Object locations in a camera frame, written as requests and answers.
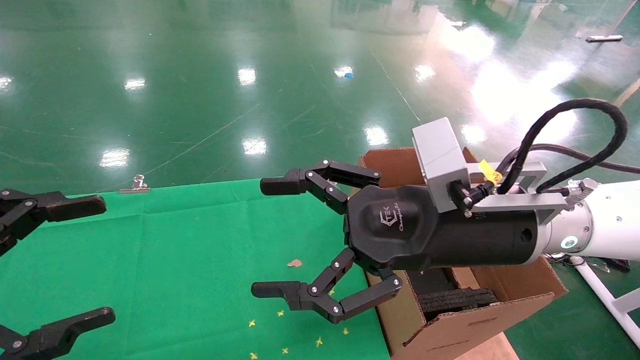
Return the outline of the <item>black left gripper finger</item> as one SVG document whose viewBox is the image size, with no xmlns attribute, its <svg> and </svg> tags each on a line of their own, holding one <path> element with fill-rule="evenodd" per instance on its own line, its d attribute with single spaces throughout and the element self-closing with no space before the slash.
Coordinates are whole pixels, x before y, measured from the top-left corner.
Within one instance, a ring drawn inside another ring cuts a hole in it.
<svg viewBox="0 0 640 360">
<path fill-rule="evenodd" d="M 6 255 L 43 223 L 61 223 L 105 212 L 105 199 L 98 194 L 68 198 L 60 191 L 29 194 L 11 188 L 2 189 L 0 255 Z"/>
<path fill-rule="evenodd" d="M 84 333 L 115 322 L 111 307 L 100 307 L 75 316 L 42 325 L 27 335 L 0 326 L 2 360 L 54 360 L 70 353 Z"/>
</svg>

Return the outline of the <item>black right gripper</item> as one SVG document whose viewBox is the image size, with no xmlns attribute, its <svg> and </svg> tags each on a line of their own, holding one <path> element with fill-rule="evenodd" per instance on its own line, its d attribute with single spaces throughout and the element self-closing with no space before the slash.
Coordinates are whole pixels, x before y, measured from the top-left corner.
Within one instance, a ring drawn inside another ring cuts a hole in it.
<svg viewBox="0 0 640 360">
<path fill-rule="evenodd" d="M 397 296 L 403 281 L 394 271 L 521 265 L 534 257 L 538 219 L 532 210 L 440 213 L 425 186 L 377 187 L 378 170 L 322 160 L 261 178 L 265 196 L 312 194 L 345 214 L 345 243 L 311 283 L 265 281 L 251 285 L 256 298 L 282 298 L 289 309 L 314 311 L 332 324 L 346 321 Z M 338 184 L 361 189 L 349 199 Z M 330 294 L 354 264 L 381 281 L 342 300 Z"/>
</svg>

